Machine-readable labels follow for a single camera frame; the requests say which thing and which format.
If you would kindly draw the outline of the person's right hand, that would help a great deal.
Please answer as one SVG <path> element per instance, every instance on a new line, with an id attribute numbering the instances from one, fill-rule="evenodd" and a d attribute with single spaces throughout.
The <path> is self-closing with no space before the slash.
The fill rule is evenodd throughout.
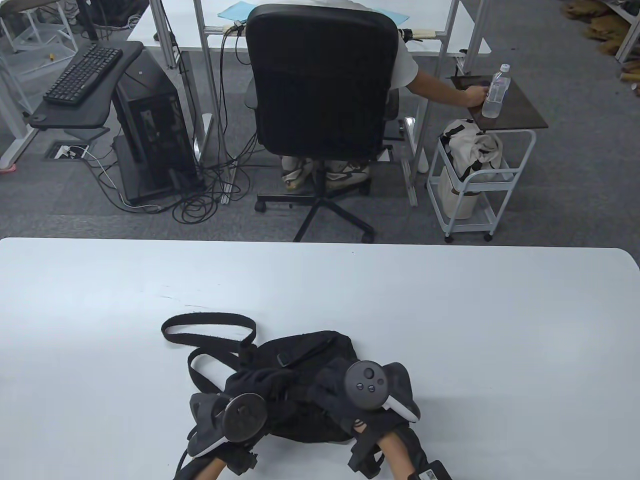
<path id="1" fill-rule="evenodd" d="M 348 397 L 345 375 L 352 365 L 347 359 L 332 359 L 318 372 L 308 389 L 308 398 L 325 411 L 341 429 L 354 438 L 369 431 L 376 439 L 409 423 L 393 410 L 382 407 L 366 410 Z"/>

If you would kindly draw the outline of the person's left hand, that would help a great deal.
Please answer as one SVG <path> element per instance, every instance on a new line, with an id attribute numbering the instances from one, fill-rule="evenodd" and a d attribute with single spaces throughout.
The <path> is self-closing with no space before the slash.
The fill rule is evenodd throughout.
<path id="1" fill-rule="evenodd" d="M 227 442 L 215 454 L 235 475 L 240 476 L 253 469 L 258 463 L 258 455 L 253 453 L 257 443 L 290 422 L 298 413 L 297 403 L 289 398 L 289 390 L 295 380 L 297 374 L 283 368 L 242 369 L 226 380 L 223 392 L 227 396 L 236 398 L 242 394 L 257 394 L 265 400 L 267 412 L 265 423 L 256 434 L 240 443 Z"/>

